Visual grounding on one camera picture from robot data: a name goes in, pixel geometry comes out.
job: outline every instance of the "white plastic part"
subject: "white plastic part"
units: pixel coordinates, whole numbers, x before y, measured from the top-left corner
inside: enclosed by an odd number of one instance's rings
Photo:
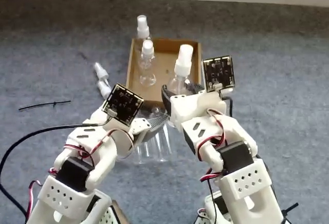
[[[106,100],[108,96],[111,94],[111,88],[101,80],[97,82],[97,87],[101,92],[102,97]]]
[[[204,116],[208,108],[214,108],[225,114],[226,103],[220,99],[216,92],[204,91],[191,96],[172,96],[170,121],[182,132],[181,124],[194,117]]]
[[[85,120],[84,123],[92,123],[91,120]],[[91,151],[102,138],[107,134],[102,127],[79,127],[73,130],[68,135],[67,144],[80,145],[87,151]],[[65,148],[62,153],[59,154],[54,163],[54,168],[58,171],[67,155],[77,154],[74,148]],[[114,167],[114,163],[117,158],[117,148],[112,138],[106,137],[104,143],[100,146],[92,155],[95,161],[95,169],[89,174],[86,181],[86,188],[88,190],[94,190],[96,186],[104,179],[104,177]]]
[[[217,181],[234,224],[278,224],[283,215],[271,188],[271,179],[263,160],[254,163]],[[246,197],[254,207],[250,209]]]
[[[120,224],[111,207],[108,207],[98,224]]]
[[[77,220],[78,223],[84,218],[86,209],[94,196],[93,192],[76,192],[62,182],[56,180],[53,176],[48,176],[42,186],[38,199],[40,204],[46,204],[44,208],[50,208],[51,212],[59,212],[63,215],[61,219],[67,218]]]
[[[137,36],[140,39],[146,39],[150,36],[150,29],[145,15],[137,17]]]
[[[134,140],[134,146],[138,146],[145,137],[146,133],[150,130],[151,125],[144,118],[135,118],[132,122],[129,132],[132,135],[138,135],[137,139]]]
[[[142,55],[148,59],[154,56],[154,47],[151,40],[145,40],[143,42]]]
[[[175,74],[181,77],[190,75],[192,66],[193,47],[188,44],[183,44],[179,48],[178,58],[175,63]]]
[[[100,199],[95,203],[94,207],[92,208],[92,211],[88,214],[86,219],[81,222],[81,224],[99,224],[103,223],[103,221],[108,220],[111,218],[110,222],[107,222],[107,224],[111,224],[113,221],[113,224],[117,224],[117,220],[115,218],[114,214],[109,214],[110,205],[112,204],[112,200],[109,196],[106,194],[95,190],[95,195],[98,196]]]
[[[111,205],[112,200],[109,196],[102,193],[101,191],[95,190],[93,193],[90,193],[90,196],[96,195],[99,197],[99,200],[95,203],[90,213],[88,213],[87,207],[90,204],[90,200],[88,199],[88,202],[85,202],[83,200],[80,204],[79,200],[81,200],[79,197],[80,195],[83,195],[83,193],[75,192],[68,188],[68,191],[60,190],[58,193],[57,189],[61,188],[61,183],[54,178],[52,178],[52,181],[46,181],[51,182],[51,186],[49,189],[49,183],[45,183],[42,190],[39,194],[39,200],[33,209],[33,212],[27,222],[27,224],[118,224],[119,220],[117,220],[116,215],[113,213]],[[66,205],[66,210],[69,212],[70,216],[79,216],[76,219],[68,218],[67,216],[63,215],[64,212],[60,209],[55,210],[52,206],[47,204],[47,200],[49,198],[52,198],[55,196],[55,198],[58,198],[58,195],[64,194],[69,199],[69,205]],[[76,212],[76,209],[74,206],[78,206],[79,212]],[[54,217],[59,217],[59,221],[55,221]]]
[[[94,69],[95,69],[96,75],[97,75],[97,77],[98,77],[99,80],[101,80],[101,81],[107,81],[107,79],[108,79],[108,73],[101,66],[101,64],[99,64],[98,62],[96,62],[94,64]]]
[[[222,123],[225,131],[225,138],[228,144],[244,141],[250,148],[254,157],[258,152],[258,147],[253,138],[240,126],[236,119],[226,115],[215,115]],[[181,124],[187,136],[197,150],[198,145],[206,138],[213,135],[221,135],[222,129],[217,125],[214,118],[202,116],[190,119]],[[207,162],[214,171],[223,170],[223,161],[210,142],[206,142],[199,150],[202,161]]]
[[[220,191],[214,192],[213,197],[214,199],[220,197],[222,194]],[[231,224],[231,218],[229,214],[222,214],[218,208],[218,206],[215,204],[216,209],[214,208],[214,204],[212,201],[211,195],[208,195],[205,197],[205,209],[207,211],[207,216],[211,220],[210,223],[215,223],[215,217],[217,213],[217,219],[216,223],[220,224]]]

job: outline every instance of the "cardboard tray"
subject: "cardboard tray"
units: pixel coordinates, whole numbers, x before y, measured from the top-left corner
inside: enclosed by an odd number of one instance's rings
[[[161,88],[164,84],[168,84],[170,78],[175,75],[175,62],[182,44],[189,44],[193,47],[190,79],[194,83],[201,83],[201,44],[180,39],[153,38],[152,41],[156,57],[152,68],[156,76],[156,83],[153,86],[144,87],[139,82],[139,68],[137,63],[139,55],[134,50],[136,40],[133,39],[130,48],[126,87],[144,98],[146,106],[157,105],[163,107]]]

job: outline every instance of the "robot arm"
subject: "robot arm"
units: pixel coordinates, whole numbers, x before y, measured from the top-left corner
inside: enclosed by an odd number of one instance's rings
[[[126,157],[135,145],[157,131],[158,119],[149,122],[135,118],[142,104],[143,99],[116,85],[104,104],[84,121],[108,122],[103,126],[76,128],[68,135],[28,224],[98,224],[101,219],[119,223],[111,208],[111,198],[96,188],[112,170],[118,156]]]
[[[289,223],[279,208],[272,181],[255,140],[238,121],[225,115],[224,92],[234,85],[232,58],[203,62],[206,89],[199,85],[194,95],[174,95],[162,87],[162,101],[171,122],[183,133],[191,151],[209,164],[220,191],[206,197],[208,223]],[[209,115],[209,109],[216,115]],[[215,137],[225,137],[218,144]],[[196,223],[207,223],[200,219]]]

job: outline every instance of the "white spray nozzle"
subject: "white spray nozzle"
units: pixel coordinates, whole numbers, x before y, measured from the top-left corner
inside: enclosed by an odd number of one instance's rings
[[[150,36],[148,20],[145,15],[140,15],[137,17],[137,35],[138,35],[138,38],[141,38],[141,39],[145,39]]]
[[[106,100],[111,93],[111,88],[105,84],[103,81],[97,82],[97,87],[101,92],[102,97]]]
[[[101,64],[99,64],[98,62],[96,62],[94,64],[94,69],[95,69],[95,72],[97,74],[97,77],[99,80],[102,80],[102,81],[107,81],[108,79],[108,73],[107,71],[101,66]]]
[[[193,47],[183,44],[179,48],[178,58],[175,64],[175,73],[178,76],[187,77],[190,74],[192,66]]]
[[[145,40],[143,42],[142,54],[150,57],[154,55],[154,47],[151,40]]]

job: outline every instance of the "plastic bottle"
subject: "plastic bottle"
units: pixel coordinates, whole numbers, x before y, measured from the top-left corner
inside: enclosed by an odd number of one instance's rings
[[[145,40],[151,40],[150,29],[148,27],[148,20],[145,15],[137,17],[137,39],[135,44],[135,50],[137,54],[141,54],[143,42]]]
[[[156,78],[152,72],[152,62],[155,60],[154,47],[151,40],[143,42],[142,52],[138,61],[140,69],[139,81],[143,86],[149,87],[155,84]]]
[[[193,47],[183,44],[180,46],[178,59],[175,63],[175,77],[167,84],[167,89],[176,95],[192,95],[187,87],[191,84],[189,75],[192,66]]]
[[[161,109],[157,106],[152,108],[152,113],[150,118],[155,118],[157,116],[163,115]],[[160,162],[169,161],[173,158],[175,148],[170,142],[169,133],[167,125],[164,124],[159,132],[150,139],[150,145],[156,148],[156,160]]]

